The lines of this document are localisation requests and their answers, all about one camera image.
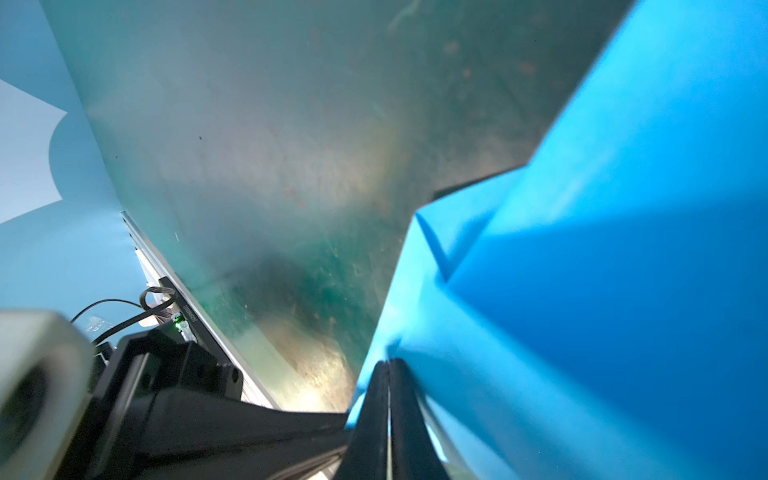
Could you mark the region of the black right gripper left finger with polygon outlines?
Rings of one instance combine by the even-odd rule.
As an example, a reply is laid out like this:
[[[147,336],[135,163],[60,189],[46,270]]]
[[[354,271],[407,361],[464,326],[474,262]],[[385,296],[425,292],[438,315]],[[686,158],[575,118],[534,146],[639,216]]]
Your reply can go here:
[[[389,366],[379,361],[371,376],[351,441],[336,471],[340,479],[387,476]]]

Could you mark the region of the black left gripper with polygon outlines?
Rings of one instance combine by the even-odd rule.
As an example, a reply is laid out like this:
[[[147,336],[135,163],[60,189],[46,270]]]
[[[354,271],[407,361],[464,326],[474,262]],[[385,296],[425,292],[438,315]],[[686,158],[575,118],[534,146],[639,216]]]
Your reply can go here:
[[[56,479],[307,479],[351,439],[343,414],[235,401],[240,369],[162,332],[128,336],[102,366]]]

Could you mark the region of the cyan paper sheet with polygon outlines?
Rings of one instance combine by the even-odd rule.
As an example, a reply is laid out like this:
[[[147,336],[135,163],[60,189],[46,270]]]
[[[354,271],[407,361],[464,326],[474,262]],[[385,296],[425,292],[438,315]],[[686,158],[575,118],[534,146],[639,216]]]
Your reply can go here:
[[[767,475],[767,5],[640,1],[522,168],[418,210],[404,360],[482,479]]]

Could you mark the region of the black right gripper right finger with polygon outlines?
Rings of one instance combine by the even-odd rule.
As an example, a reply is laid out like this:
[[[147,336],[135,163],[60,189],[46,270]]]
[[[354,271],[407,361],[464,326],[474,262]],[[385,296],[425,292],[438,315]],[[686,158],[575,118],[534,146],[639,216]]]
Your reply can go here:
[[[402,359],[389,362],[389,390],[393,478],[448,480],[419,406],[415,380]]]

